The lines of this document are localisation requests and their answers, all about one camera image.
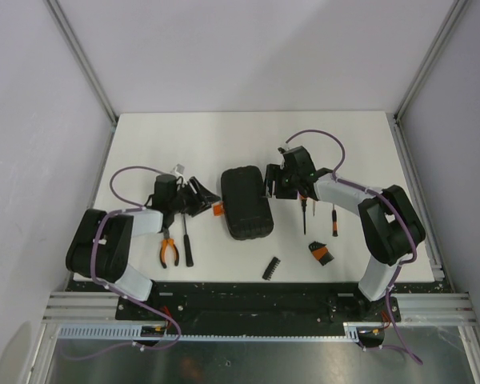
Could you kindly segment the black plastic tool case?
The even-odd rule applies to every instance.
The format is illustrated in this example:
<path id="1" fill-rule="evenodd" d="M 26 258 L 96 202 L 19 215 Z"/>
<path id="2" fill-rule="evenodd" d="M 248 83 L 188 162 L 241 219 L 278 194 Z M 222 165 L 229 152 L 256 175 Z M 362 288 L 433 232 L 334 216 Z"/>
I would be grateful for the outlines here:
<path id="1" fill-rule="evenodd" d="M 223 171 L 220 191 L 226 227 L 232 239 L 254 240 L 272 233 L 274 220 L 258 167 L 241 166 Z"/>

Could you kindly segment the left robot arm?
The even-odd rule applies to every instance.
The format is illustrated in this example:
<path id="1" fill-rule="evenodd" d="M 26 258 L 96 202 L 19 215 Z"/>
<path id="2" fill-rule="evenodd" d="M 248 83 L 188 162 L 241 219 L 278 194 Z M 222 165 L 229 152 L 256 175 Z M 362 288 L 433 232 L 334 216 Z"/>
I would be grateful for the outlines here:
<path id="1" fill-rule="evenodd" d="M 161 174 L 144 205 L 110 212 L 86 210 L 67 251 L 66 268 L 134 299 L 132 308 L 141 318 L 155 318 L 161 301 L 151 294 L 153 282 L 129 262 L 132 238 L 167 235 L 177 214 L 194 217 L 219 200 L 195 177 Z"/>

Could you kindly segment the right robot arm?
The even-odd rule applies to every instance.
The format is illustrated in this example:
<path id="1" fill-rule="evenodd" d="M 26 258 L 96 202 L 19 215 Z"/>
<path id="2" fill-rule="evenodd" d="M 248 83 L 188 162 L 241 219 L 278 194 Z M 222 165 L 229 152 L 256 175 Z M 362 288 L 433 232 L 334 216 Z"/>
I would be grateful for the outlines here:
<path id="1" fill-rule="evenodd" d="M 338 175 L 338 169 L 316 168 L 303 147 L 281 148 L 282 163 L 266 166 L 268 198 L 310 198 L 356 215 L 370 253 L 366 271 L 354 291 L 353 311 L 371 321 L 390 302 L 389 295 L 405 264 L 416 261 L 425 241 L 424 226 L 403 188 L 370 188 Z"/>

